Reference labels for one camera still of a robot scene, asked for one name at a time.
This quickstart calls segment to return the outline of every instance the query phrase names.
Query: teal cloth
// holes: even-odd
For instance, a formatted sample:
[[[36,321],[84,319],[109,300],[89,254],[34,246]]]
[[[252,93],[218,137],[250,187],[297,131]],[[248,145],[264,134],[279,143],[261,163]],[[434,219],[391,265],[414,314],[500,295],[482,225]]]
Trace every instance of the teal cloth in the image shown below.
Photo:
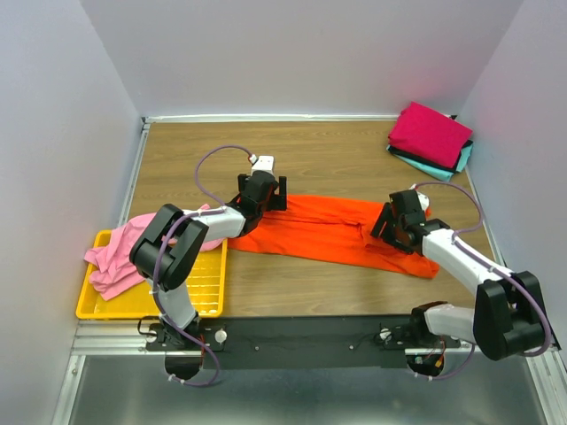
[[[467,161],[469,160],[471,151],[472,151],[472,145],[465,146],[464,148],[461,149],[461,157],[459,158],[459,163],[457,164],[457,172],[460,173],[462,170],[464,170],[464,166],[467,165]],[[414,166],[418,170],[422,170],[424,173],[427,173],[428,175],[432,175],[437,180],[441,180],[442,182],[448,182],[449,180],[451,180],[451,177],[453,177],[453,174],[454,174],[454,173],[451,173],[450,171],[439,170],[438,168],[435,168],[434,166],[427,166],[425,164],[422,164],[421,162],[417,162],[417,161],[414,161],[413,159],[409,159],[409,158],[404,158],[404,157],[401,157],[399,155],[394,154],[394,157],[398,157],[402,161],[407,162],[408,164],[410,164],[411,166]]]

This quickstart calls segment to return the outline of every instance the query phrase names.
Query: white wall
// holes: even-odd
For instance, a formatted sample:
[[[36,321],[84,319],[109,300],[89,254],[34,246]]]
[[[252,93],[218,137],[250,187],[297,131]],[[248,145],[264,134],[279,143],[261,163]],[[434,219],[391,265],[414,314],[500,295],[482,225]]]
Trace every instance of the white wall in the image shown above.
[[[470,171],[496,241],[511,267],[540,278],[563,346],[566,43],[567,4],[526,0],[459,115],[474,128]]]
[[[462,108],[521,0],[82,0],[144,116]]]
[[[139,114],[77,0],[0,6],[0,422],[50,423]]]

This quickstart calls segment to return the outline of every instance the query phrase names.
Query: stack of folded clothes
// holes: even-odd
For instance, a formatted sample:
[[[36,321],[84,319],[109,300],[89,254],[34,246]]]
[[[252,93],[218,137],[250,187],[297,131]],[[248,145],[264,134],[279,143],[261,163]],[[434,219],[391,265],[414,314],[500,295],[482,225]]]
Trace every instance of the stack of folded clothes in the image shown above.
[[[472,130],[432,109],[412,102],[389,135],[392,155],[436,179],[448,182],[467,164]]]

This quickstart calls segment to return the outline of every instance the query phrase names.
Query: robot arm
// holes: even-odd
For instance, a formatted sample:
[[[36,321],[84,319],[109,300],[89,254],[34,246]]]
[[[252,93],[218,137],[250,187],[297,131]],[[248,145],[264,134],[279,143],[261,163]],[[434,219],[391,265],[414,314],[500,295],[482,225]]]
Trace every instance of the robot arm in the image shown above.
[[[198,317],[184,283],[201,245],[247,235],[258,226],[265,211],[286,209],[286,179],[280,177],[277,181],[274,177],[274,157],[260,156],[252,165],[251,175],[240,174],[238,190],[228,204],[213,210],[189,211],[163,205],[130,252],[130,262],[148,279],[152,291],[157,292],[163,313],[181,329]],[[175,225],[171,235],[176,239],[175,245],[160,254],[164,237]],[[156,284],[152,278],[157,263]]]
[[[441,220],[427,220],[417,191],[390,195],[372,230],[374,237],[407,253],[437,262],[476,296],[475,308],[437,302],[412,311],[411,334],[453,336],[477,344],[489,359],[503,359],[539,347],[545,332],[533,306],[505,277],[519,283],[545,313],[540,284],[529,273],[514,273],[474,250]]]

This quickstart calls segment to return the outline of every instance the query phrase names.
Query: white connector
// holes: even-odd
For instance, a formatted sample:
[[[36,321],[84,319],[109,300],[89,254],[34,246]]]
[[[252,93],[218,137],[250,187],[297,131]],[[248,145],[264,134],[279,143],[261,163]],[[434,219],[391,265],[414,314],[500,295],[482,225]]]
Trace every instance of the white connector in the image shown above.
[[[420,191],[416,191],[417,192],[417,197],[419,197],[419,203],[422,206],[422,210],[427,210],[427,208],[429,208],[429,198],[427,197],[427,195],[424,195],[422,192]]]
[[[276,160],[274,159],[274,157],[270,157],[268,155],[260,155],[258,157],[258,160],[252,165],[252,172],[265,171],[266,173],[274,175],[275,162]]]

